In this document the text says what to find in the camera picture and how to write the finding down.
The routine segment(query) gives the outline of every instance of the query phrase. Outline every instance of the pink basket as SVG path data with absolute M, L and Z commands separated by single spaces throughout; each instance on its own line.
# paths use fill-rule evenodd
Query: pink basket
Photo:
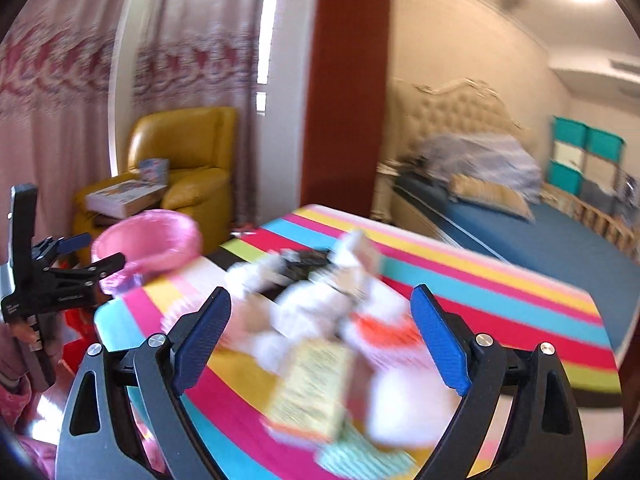
M 118 296 L 147 280 L 185 266 L 202 252 L 202 234 L 189 216 L 153 209 L 109 227 L 91 248 L 92 261 L 122 253 L 124 269 L 100 280 L 105 294 Z

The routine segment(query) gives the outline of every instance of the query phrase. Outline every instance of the blue stripe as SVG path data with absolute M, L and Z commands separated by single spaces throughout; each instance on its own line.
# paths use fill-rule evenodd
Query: blue stripe
M 95 313 L 95 325 L 104 346 L 109 351 L 124 350 L 139 346 L 145 337 L 140 332 L 136 321 L 129 313 L 129 309 L 122 300 L 113 300 L 101 306 Z M 131 403 L 142 416 L 145 424 L 148 423 L 148 416 L 142 403 L 142 396 L 138 388 L 128 388 Z M 244 480 L 251 478 L 255 480 L 278 480 L 278 477 L 268 471 L 247 453 L 242 451 L 236 444 L 231 442 L 202 412 L 196 408 L 186 395 L 182 401 L 191 421 L 198 431 L 211 455 L 216 459 L 220 469 L 230 480 Z
M 266 228 L 275 234 L 308 247 L 332 247 L 335 243 L 335 238 L 331 236 L 316 233 L 311 229 L 283 219 L 270 222 Z M 540 308 L 492 290 L 485 290 L 432 270 L 386 257 L 384 258 L 383 274 L 408 286 L 424 283 L 436 296 L 468 305 L 488 314 L 494 314 L 594 346 L 610 348 L 609 337 L 603 326 Z

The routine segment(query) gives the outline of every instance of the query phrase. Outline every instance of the colorful striped table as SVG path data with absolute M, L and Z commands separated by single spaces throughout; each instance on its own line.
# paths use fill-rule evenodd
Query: colorful striped table
M 409 296 L 426 283 L 444 309 L 460 314 L 474 332 L 505 346 L 532 349 L 549 341 L 558 350 L 580 407 L 590 478 L 623 437 L 620 383 L 614 355 L 589 295 L 576 288 L 470 251 L 322 206 L 307 206 L 233 240 L 210 259 L 103 305 L 95 317 L 109 350 L 140 345 L 158 332 L 162 314 L 178 298 L 208 295 L 224 271 L 268 250 L 326 248 L 343 232 L 366 231 L 385 255 L 383 279 Z M 216 350 L 197 386 L 183 401 L 204 443 L 232 480 L 335 480 L 311 453 L 276 443 L 261 425 L 274 376 L 247 355 Z M 473 473 L 491 465 L 511 397 L 502 396 Z M 423 464 L 431 450 L 412 451 Z

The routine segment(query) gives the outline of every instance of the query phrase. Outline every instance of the armchair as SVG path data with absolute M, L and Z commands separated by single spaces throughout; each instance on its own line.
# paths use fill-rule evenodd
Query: armchair
M 167 158 L 169 185 L 161 207 L 192 217 L 200 226 L 205 254 L 213 251 L 230 234 L 235 126 L 236 110 L 229 107 L 171 110 L 139 119 L 131 134 L 127 172 L 76 194 L 74 234 L 88 232 L 95 239 L 104 230 L 94 226 L 94 214 L 84 207 L 87 194 L 135 178 L 141 160 Z M 90 250 L 79 257 L 87 264 Z

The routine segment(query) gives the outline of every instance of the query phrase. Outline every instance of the pink curtain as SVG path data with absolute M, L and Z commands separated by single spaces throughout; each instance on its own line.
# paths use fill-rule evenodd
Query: pink curtain
M 154 0 L 140 47 L 135 115 L 238 109 L 236 221 L 255 221 L 255 91 L 262 0 Z
M 29 0 L 0 45 L 0 257 L 10 186 L 40 187 L 36 236 L 68 235 L 73 195 L 109 176 L 107 94 L 124 0 Z

